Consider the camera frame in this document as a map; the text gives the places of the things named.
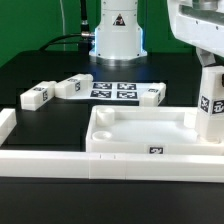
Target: black tabletop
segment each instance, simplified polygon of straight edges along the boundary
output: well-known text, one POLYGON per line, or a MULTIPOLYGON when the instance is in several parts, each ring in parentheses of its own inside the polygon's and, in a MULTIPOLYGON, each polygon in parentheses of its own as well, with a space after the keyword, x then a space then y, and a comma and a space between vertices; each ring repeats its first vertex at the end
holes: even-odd
MULTIPOLYGON (((105 67, 75 52, 27 51, 0 68, 0 110, 16 108, 17 126, 2 149, 85 151, 91 109, 137 102, 53 98, 22 111, 20 94, 41 81, 78 73, 94 81, 164 82, 163 106, 196 106, 201 65, 195 55, 152 54, 146 64, 105 67)), ((0 178, 0 223, 211 223, 224 221, 224 185, 217 183, 0 178)))

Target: triangle logo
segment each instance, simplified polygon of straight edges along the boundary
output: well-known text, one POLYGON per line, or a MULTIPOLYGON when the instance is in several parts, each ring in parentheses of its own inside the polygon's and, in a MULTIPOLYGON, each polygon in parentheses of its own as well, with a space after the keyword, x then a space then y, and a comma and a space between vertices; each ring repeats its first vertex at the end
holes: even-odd
POLYGON ((114 26, 126 26, 121 14, 118 15, 118 17, 115 20, 113 25, 114 26))

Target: blue light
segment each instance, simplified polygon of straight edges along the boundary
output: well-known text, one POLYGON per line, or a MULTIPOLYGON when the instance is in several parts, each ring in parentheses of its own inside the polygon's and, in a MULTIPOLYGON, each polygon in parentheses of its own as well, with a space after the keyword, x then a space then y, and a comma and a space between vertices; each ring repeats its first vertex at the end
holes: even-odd
POLYGON ((98 35, 97 35, 97 28, 95 29, 95 54, 96 54, 96 49, 97 49, 97 37, 98 35))
POLYGON ((144 52, 144 49, 143 49, 143 30, 141 29, 141 53, 144 52))

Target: white rectangular block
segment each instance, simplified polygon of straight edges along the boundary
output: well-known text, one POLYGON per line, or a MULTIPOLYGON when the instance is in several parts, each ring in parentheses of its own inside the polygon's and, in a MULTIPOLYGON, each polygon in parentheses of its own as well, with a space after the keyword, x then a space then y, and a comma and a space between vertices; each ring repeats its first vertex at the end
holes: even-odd
POLYGON ((208 141, 224 137, 224 67, 203 68, 195 130, 208 141))
POLYGON ((78 74, 61 81, 55 85, 55 96, 68 99, 80 91, 92 88, 93 76, 90 74, 78 74))
POLYGON ((16 126, 15 109, 3 109, 0 113, 0 146, 16 126))
POLYGON ((139 106, 153 107, 158 106, 164 99, 166 94, 166 84, 153 83, 148 91, 140 96, 139 106))
POLYGON ((0 176, 88 179, 89 154, 1 150, 0 176))
POLYGON ((54 86, 56 82, 41 82, 25 93, 20 95, 23 110, 37 110, 47 101, 54 97, 54 86))
POLYGON ((125 154, 91 153, 89 158, 90 179, 125 179, 125 154))
POLYGON ((223 182, 222 156, 127 155, 126 179, 223 182))

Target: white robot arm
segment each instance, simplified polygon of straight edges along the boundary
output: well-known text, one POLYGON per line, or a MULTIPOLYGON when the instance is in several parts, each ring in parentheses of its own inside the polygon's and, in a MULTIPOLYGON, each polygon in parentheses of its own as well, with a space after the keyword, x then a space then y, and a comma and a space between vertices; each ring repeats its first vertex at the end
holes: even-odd
POLYGON ((142 62, 143 31, 137 23, 138 0, 101 0, 101 22, 95 30, 90 60, 116 66, 142 62))
POLYGON ((174 36, 196 46, 203 66, 224 56, 224 0, 167 0, 174 36))

